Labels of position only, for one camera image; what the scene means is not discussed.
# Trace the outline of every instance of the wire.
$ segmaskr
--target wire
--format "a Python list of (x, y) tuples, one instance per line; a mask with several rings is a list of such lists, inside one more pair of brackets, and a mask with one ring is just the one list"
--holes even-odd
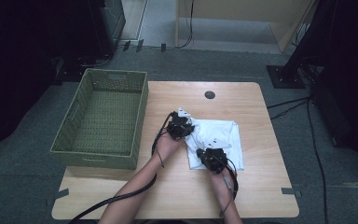
[(307, 103), (307, 101), (304, 101), (304, 102), (299, 103), (298, 105), (295, 105), (295, 106), (293, 106), (293, 107), (290, 107), (289, 109), (287, 109), (287, 110), (281, 112), (280, 114), (276, 115), (275, 117), (272, 117), (271, 120), (277, 119), (278, 117), (281, 117), (281, 116), (287, 114), (287, 112), (289, 112), (290, 110), (293, 110), (293, 109), (295, 109), (295, 108), (297, 108), (297, 107), (299, 107), (299, 106), (301, 106), (301, 105), (304, 105), (304, 104), (306, 104), (306, 103)]
[(276, 105), (269, 105), (267, 106), (267, 109), (270, 109), (272, 107), (276, 107), (276, 106), (279, 106), (279, 105), (287, 105), (287, 104), (290, 104), (290, 103), (293, 103), (293, 102), (297, 102), (297, 101), (302, 101), (302, 100), (307, 100), (309, 99), (310, 96), (307, 96), (307, 97), (303, 97), (303, 98), (300, 98), (300, 99), (296, 99), (296, 100), (291, 100), (291, 101), (286, 101), (286, 102), (283, 102), (283, 103), (279, 103), (279, 104), (276, 104)]
[(226, 205), (226, 208), (225, 208), (224, 210), (220, 211), (220, 214), (219, 214), (220, 217), (222, 217), (222, 216), (225, 214), (226, 210), (228, 209), (229, 204), (231, 203), (231, 201), (233, 200), (233, 197), (234, 197), (234, 192), (233, 192), (233, 190), (232, 190), (232, 188), (231, 188), (231, 186), (230, 186), (230, 184), (229, 184), (229, 182), (228, 182), (226, 176), (223, 175), (223, 173), (222, 173), (222, 176), (223, 176), (223, 178), (224, 178), (224, 180), (225, 180), (225, 182), (226, 182), (226, 185), (227, 185), (228, 190), (229, 190), (230, 193), (231, 193), (231, 197), (229, 198), (229, 201), (228, 201), (228, 203), (227, 203), (227, 205)]
[[(83, 59), (84, 57), (79, 57), (77, 58), (78, 61), (80, 61), (81, 59)], [(106, 64), (107, 62), (109, 62), (109, 60), (112, 59), (112, 54), (109, 55), (109, 58), (106, 59), (106, 61), (104, 61), (103, 63), (95, 63), (95, 64), (81, 64), (80, 66), (82, 67), (95, 67), (95, 66), (101, 66), (101, 65), (104, 65)]]
[(326, 180), (325, 180), (325, 176), (324, 176), (324, 168), (321, 163), (321, 158), (319, 157), (319, 153), (316, 148), (315, 131), (313, 129), (312, 119), (310, 118), (310, 98), (307, 101), (307, 113), (308, 113), (308, 120), (310, 121), (310, 132), (312, 134), (313, 152), (315, 153), (316, 159), (318, 160), (319, 169), (321, 170), (322, 181), (323, 181), (323, 185), (324, 185), (324, 223), (328, 224)]
[[(325, 52), (328, 52), (330, 50), (330, 47), (331, 47), (331, 40), (332, 40), (332, 35), (333, 35), (334, 22), (335, 22), (335, 19), (336, 19), (336, 12), (337, 12), (338, 2), (339, 2), (339, 0), (336, 1), (336, 5), (334, 6), (333, 18), (331, 20), (330, 32), (329, 32), (328, 42), (327, 42), (327, 46), (325, 48)], [(305, 60), (314, 59), (314, 58), (320, 58), (323, 55), (324, 55), (323, 53), (320, 53), (319, 55), (304, 57), (304, 58), (302, 58), (300, 60), (300, 64), (302, 64), (303, 61), (305, 61)]]
[(86, 211), (80, 213), (78, 216), (74, 217), (74, 219), (72, 219), (69, 224), (75, 224), (78, 222), (79, 219), (81, 219), (83, 216), (85, 216), (86, 214), (106, 205), (106, 204), (109, 204), (109, 203), (114, 203), (114, 202), (117, 202), (117, 201), (120, 201), (120, 200), (123, 200), (123, 199), (127, 199), (127, 198), (130, 198), (130, 197), (133, 197), (137, 194), (140, 194), (144, 191), (146, 191), (147, 189), (150, 189), (156, 182), (156, 179), (157, 179), (157, 175), (155, 175), (153, 177), (153, 179), (146, 185), (144, 186), (143, 188), (141, 189), (138, 189), (134, 192), (131, 192), (131, 193), (127, 193), (127, 194), (123, 194), (123, 195), (118, 195), (118, 196), (115, 196), (113, 198), (110, 198), (110, 199), (106, 199), (100, 203), (97, 203), (95, 205), (93, 205), (91, 208), (87, 209)]
[(296, 32), (295, 42), (292, 42), (292, 45), (297, 47), (300, 43), (300, 39), (307, 33), (309, 24), (302, 23), (300, 28)]
[(231, 165), (234, 167), (235, 173), (237, 173), (237, 167), (235, 167), (234, 162), (232, 162), (232, 160), (229, 159), (229, 158), (227, 158), (227, 160), (228, 160), (229, 162), (231, 162)]
[(164, 123), (162, 124), (162, 127), (159, 129), (158, 134), (156, 135), (155, 141), (153, 142), (153, 146), (152, 146), (152, 155), (154, 154), (154, 152), (155, 152), (155, 150), (156, 150), (157, 153), (158, 153), (158, 157), (159, 157), (159, 160), (160, 160), (160, 162), (161, 162), (161, 167), (162, 167), (162, 168), (164, 168), (164, 163), (162, 162), (162, 158), (161, 158), (161, 156), (159, 155), (159, 152), (158, 152), (158, 149), (157, 149), (157, 142), (158, 142), (159, 138), (160, 138), (163, 134), (165, 134), (165, 133), (162, 132), (162, 130), (164, 130), (165, 125), (166, 125), (167, 122), (168, 122), (168, 119), (173, 115), (173, 113), (174, 113), (174, 112), (171, 112), (171, 113), (167, 116), (167, 118), (165, 119)]
[(318, 77), (320, 75), (320, 73), (318, 72), (318, 67), (316, 65), (309, 65), (310, 69), (312, 70), (313, 74), (316, 75), (316, 77)]
[(226, 165), (224, 162), (222, 162), (219, 158), (217, 158), (214, 155), (209, 154), (209, 153), (208, 153), (208, 155), (225, 165), (225, 168), (228, 170), (229, 174), (231, 175), (232, 180), (234, 181), (233, 199), (235, 200), (235, 198), (237, 197), (237, 192), (238, 192), (237, 169), (235, 169), (235, 173), (234, 173), (232, 171), (232, 169), (230, 169), (229, 166)]
[(310, 69), (311, 69), (311, 66), (310, 66), (310, 64), (301, 64), (300, 65), (300, 70), (301, 70), (301, 77), (303, 77), (303, 78), (306, 78), (307, 80), (308, 80), (308, 86), (312, 86), (313, 84), (315, 84), (315, 82), (316, 82), (316, 79), (315, 78), (313, 78), (313, 77), (317, 77), (317, 76), (315, 76), (315, 75), (318, 75), (319, 76), (319, 74), (317, 74), (316, 72), (317, 71), (315, 71), (315, 70), (313, 70), (313, 69), (311, 69), (311, 72), (313, 73), (313, 77), (311, 77), (310, 76), (310, 74), (309, 73), (307, 73), (305, 70), (304, 70), (304, 67), (309, 67)]
[(191, 1), (190, 26), (189, 26), (190, 35), (188, 36), (188, 39), (185, 42), (185, 44), (182, 47), (175, 47), (176, 49), (182, 49), (187, 47), (187, 45), (190, 44), (191, 40), (193, 39), (193, 12), (194, 12), (194, 0)]

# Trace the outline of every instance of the green wicker basket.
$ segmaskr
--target green wicker basket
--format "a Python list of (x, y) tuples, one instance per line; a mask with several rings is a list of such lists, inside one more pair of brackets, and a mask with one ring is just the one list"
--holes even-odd
[(146, 73), (87, 69), (51, 153), (70, 166), (136, 169), (147, 94)]

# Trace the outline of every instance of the human forearm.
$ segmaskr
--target human forearm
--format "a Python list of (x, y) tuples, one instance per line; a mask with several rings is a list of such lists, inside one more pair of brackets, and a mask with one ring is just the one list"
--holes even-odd
[(213, 192), (219, 207), (223, 213), (223, 218), (227, 224), (242, 223), (237, 206), (233, 199), (233, 180), (229, 172), (225, 169), (221, 174), (209, 172)]
[[(156, 151), (147, 164), (117, 192), (116, 196), (134, 192), (150, 183), (161, 168), (161, 163), (167, 161), (183, 142), (184, 139), (173, 140), (167, 133), (163, 134), (158, 140)], [(103, 212), (100, 223), (131, 223), (146, 194), (147, 190), (130, 198), (109, 204)]]
[[(153, 179), (159, 170), (160, 165), (159, 158), (153, 156), (149, 162), (116, 193), (115, 196), (131, 193), (146, 186)], [(110, 203), (103, 212), (100, 223), (131, 223), (146, 195), (147, 190), (128, 199)]]

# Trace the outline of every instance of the white cloth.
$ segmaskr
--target white cloth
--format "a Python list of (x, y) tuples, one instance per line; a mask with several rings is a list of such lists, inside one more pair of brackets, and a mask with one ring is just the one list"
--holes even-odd
[(223, 150), (234, 163), (237, 170), (244, 170), (240, 130), (234, 120), (191, 118), (190, 121), (195, 126), (193, 133), (186, 137), (190, 169), (206, 169), (197, 156), (197, 149), (205, 149), (204, 145), (207, 145), (214, 139), (218, 139), (231, 145), (231, 147), (223, 148)]

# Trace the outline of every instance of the gray carpet floor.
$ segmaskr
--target gray carpet floor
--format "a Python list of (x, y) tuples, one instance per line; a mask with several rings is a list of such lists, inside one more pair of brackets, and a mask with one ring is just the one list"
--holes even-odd
[[(266, 65), (284, 65), (290, 55), (135, 50), (118, 50), (113, 60), (100, 68), (146, 71), (150, 80), (257, 82), (267, 105), (310, 95), (309, 88), (272, 87)], [(17, 130), (0, 143), (0, 223), (67, 223), (51, 217), (64, 166), (49, 154), (49, 149), (77, 85), (51, 86)], [(292, 105), (271, 108), (270, 116)], [(358, 153), (332, 146), (317, 105), (310, 104), (310, 116), (325, 173), (329, 223), (358, 223)], [(323, 182), (312, 145), (307, 105), (274, 119), (272, 124), (292, 185), (300, 193), (296, 198), (300, 213), (295, 218), (246, 218), (244, 223), (324, 223)]]

